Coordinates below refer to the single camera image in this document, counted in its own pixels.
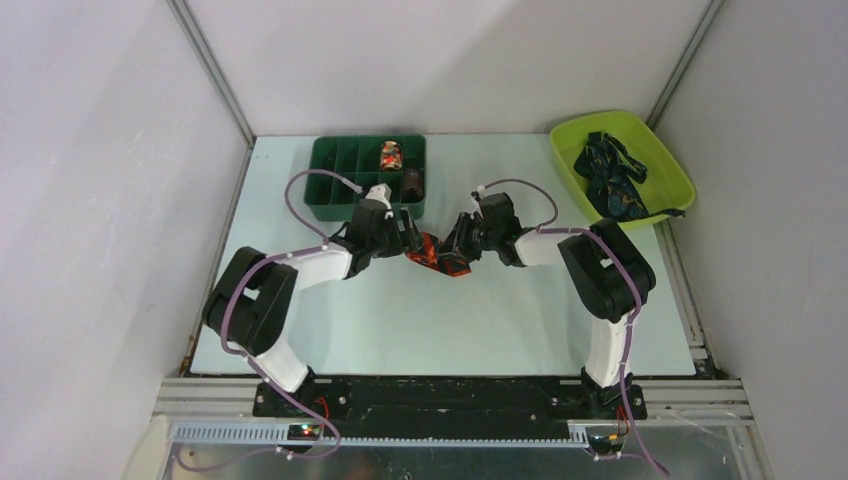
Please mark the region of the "orange navy striped tie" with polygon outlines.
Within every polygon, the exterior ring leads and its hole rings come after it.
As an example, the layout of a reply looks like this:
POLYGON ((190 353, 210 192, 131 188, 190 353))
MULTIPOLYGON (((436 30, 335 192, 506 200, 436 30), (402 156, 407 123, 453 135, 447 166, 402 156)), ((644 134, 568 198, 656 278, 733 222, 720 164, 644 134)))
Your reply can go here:
POLYGON ((439 255, 438 249, 442 246, 442 241, 438 237, 428 232, 422 232, 421 237, 420 247, 405 253, 409 260, 452 278, 458 278, 472 273, 468 262, 439 255))

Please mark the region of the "navy floral gold tie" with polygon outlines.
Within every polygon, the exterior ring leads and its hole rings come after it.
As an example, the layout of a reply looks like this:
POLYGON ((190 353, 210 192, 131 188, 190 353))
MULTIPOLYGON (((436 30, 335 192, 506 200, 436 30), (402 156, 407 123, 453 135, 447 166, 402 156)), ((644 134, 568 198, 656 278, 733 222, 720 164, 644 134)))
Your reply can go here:
POLYGON ((629 222, 660 215, 685 216, 683 210, 676 208, 656 212, 647 209, 636 185, 647 180, 648 168, 609 133, 596 131, 588 135, 574 170, 587 181, 586 197, 602 218, 629 222))

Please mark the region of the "right corner aluminium post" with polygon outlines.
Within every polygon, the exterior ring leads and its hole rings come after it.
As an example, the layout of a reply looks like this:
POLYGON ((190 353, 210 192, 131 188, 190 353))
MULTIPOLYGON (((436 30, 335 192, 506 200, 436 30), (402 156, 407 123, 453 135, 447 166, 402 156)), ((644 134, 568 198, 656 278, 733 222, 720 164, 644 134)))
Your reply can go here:
POLYGON ((660 94, 658 95, 649 115, 646 125, 655 130, 662 122, 678 89, 683 83, 691 65, 700 52, 708 35, 726 5, 725 0, 710 0, 700 15, 694 29, 686 41, 674 67, 671 70, 660 94))

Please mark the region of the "left corner aluminium post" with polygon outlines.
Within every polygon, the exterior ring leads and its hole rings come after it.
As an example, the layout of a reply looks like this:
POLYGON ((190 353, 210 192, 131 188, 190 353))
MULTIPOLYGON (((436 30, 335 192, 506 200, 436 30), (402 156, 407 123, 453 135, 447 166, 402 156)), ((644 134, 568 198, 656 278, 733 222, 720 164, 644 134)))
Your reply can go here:
POLYGON ((218 61, 190 2, 186 0, 168 0, 167 4, 207 75, 213 90, 216 92, 226 112, 236 126, 240 137, 247 147, 253 148, 257 135, 251 127, 244 109, 237 99, 236 93, 221 63, 218 61))

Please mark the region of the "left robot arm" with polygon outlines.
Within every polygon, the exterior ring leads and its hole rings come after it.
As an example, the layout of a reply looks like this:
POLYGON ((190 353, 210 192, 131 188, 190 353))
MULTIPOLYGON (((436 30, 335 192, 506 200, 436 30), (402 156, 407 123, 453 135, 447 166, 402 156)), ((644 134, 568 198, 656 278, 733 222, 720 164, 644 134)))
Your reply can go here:
POLYGON ((226 352, 242 357, 279 388, 277 402, 283 409, 304 416, 315 406, 316 390, 305 382, 311 368, 283 334, 292 298, 351 279, 375 258, 404 255, 421 245, 408 210, 362 199, 351 220, 317 246, 276 255, 239 248, 205 302, 203 323, 218 334, 226 352))

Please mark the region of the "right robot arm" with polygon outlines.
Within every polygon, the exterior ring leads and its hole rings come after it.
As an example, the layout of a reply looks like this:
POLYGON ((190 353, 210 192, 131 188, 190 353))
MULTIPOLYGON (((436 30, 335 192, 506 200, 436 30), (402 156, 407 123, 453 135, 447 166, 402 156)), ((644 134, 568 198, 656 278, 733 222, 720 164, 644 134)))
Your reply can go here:
POLYGON ((473 196, 476 208, 459 215, 438 248, 441 259, 471 263, 494 252, 512 267, 563 266, 593 316, 581 370, 581 402, 596 418, 633 420, 630 351, 636 317, 656 286, 656 275, 618 223, 588 228, 524 227, 505 193, 473 196))

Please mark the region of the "brown patterned rolled tie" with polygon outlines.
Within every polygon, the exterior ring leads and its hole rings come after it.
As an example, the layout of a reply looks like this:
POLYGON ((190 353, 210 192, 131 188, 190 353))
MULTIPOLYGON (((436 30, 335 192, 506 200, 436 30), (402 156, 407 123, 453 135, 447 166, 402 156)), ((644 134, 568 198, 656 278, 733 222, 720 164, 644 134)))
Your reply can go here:
POLYGON ((424 199, 424 174, 421 169, 410 168, 403 172, 401 183, 401 201, 417 203, 424 199))

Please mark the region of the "lime green plastic bin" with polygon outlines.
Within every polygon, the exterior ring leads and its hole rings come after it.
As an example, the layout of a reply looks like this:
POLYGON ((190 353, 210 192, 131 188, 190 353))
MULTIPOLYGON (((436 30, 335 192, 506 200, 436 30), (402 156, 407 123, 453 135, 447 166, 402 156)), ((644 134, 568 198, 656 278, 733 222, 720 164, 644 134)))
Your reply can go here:
MULTIPOLYGON (((594 223, 602 217, 587 199, 587 181, 575 172, 574 162, 581 153, 588 135, 596 131, 606 132, 617 138, 633 158, 646 165, 647 180, 636 185, 636 188, 650 212, 667 208, 685 212, 694 203, 694 185, 654 132, 633 113, 622 110, 604 111, 568 120, 555 126, 549 134, 555 165, 571 198, 587 220, 594 223)), ((660 215, 619 224, 625 230, 636 230, 669 218, 672 217, 660 215)))

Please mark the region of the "green compartment organizer tray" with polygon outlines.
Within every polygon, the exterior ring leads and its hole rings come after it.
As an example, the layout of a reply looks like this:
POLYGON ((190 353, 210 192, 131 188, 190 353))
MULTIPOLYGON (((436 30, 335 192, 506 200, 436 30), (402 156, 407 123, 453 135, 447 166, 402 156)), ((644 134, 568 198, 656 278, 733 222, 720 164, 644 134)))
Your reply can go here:
MULTIPOLYGON (((420 134, 321 136, 313 142, 309 167, 333 171, 364 190, 386 183, 392 190, 390 202, 395 209, 407 209, 418 220, 424 216, 426 205, 427 143, 420 134), (403 146, 404 163, 401 171, 379 170, 380 145, 396 140, 403 146), (401 201, 403 172, 421 169, 424 174, 425 197, 417 203, 401 201)), ((354 204, 361 196, 331 176, 307 176, 304 203, 319 221, 343 222, 350 219, 354 204)))

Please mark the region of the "corner aluminium post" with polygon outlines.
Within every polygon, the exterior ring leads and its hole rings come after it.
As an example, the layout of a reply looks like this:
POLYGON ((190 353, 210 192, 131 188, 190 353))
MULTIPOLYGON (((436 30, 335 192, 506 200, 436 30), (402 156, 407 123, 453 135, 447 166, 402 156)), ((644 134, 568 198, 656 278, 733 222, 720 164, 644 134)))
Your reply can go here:
POLYGON ((186 0, 168 0, 167 4, 207 75, 213 90, 216 92, 226 112, 236 126, 240 137, 247 147, 253 148, 257 135, 251 127, 244 109, 237 99, 236 93, 221 63, 218 61, 190 2, 186 0))
POLYGON ((660 94, 658 95, 649 115, 646 125, 655 130, 662 122, 678 89, 683 83, 691 65, 700 52, 708 35, 726 5, 725 0, 710 0, 700 15, 694 29, 686 41, 674 67, 671 70, 660 94))

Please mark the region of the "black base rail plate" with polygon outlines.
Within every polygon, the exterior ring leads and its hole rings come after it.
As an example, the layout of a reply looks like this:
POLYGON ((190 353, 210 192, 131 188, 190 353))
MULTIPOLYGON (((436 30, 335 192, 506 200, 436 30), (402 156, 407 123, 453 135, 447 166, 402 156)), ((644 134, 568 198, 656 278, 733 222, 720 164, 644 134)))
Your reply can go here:
POLYGON ((346 440, 570 440, 571 421, 646 419, 641 387, 625 385, 599 388, 587 376, 313 375, 291 401, 260 384, 252 414, 302 418, 310 407, 346 440))

